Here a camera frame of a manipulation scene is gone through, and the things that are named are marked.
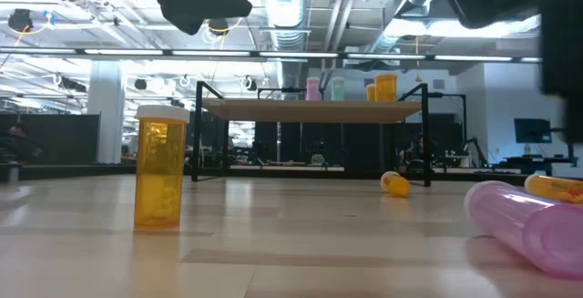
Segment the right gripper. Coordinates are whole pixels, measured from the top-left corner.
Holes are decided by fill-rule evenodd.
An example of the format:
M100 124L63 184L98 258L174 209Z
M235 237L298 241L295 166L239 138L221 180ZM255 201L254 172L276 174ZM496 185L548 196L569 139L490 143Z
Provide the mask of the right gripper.
M582 0L546 0L541 6L541 88L565 98L569 143L583 142Z

